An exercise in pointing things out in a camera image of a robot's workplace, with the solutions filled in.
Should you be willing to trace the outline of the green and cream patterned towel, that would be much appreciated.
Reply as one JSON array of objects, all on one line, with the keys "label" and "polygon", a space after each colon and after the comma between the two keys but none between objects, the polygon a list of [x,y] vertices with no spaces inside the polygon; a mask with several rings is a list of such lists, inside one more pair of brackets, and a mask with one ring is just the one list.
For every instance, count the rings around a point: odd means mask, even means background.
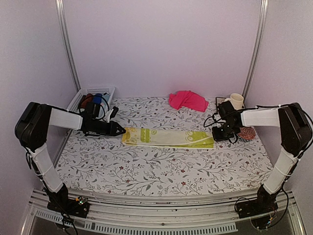
[{"label": "green and cream patterned towel", "polygon": [[215,141],[210,132],[126,128],[121,142],[127,145],[213,149]]}]

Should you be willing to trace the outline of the pink towel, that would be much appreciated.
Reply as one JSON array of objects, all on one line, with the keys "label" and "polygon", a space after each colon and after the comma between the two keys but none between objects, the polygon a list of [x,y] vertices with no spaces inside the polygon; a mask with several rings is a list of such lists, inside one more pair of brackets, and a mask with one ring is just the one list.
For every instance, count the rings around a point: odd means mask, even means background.
[{"label": "pink towel", "polygon": [[195,111],[205,112],[209,102],[192,91],[178,91],[169,95],[169,105],[176,110],[186,107]]}]

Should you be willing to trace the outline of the right robot arm white sleeve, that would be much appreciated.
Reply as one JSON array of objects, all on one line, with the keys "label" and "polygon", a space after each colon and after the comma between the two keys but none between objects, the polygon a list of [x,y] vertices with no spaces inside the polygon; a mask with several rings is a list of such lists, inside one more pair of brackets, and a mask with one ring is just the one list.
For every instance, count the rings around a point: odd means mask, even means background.
[{"label": "right robot arm white sleeve", "polygon": [[276,210],[277,194],[313,143],[312,119],[298,103],[235,110],[230,101],[226,101],[218,105],[217,111],[224,123],[233,127],[272,126],[280,129],[280,155],[269,177],[259,187],[257,198],[235,205],[240,218]]}]

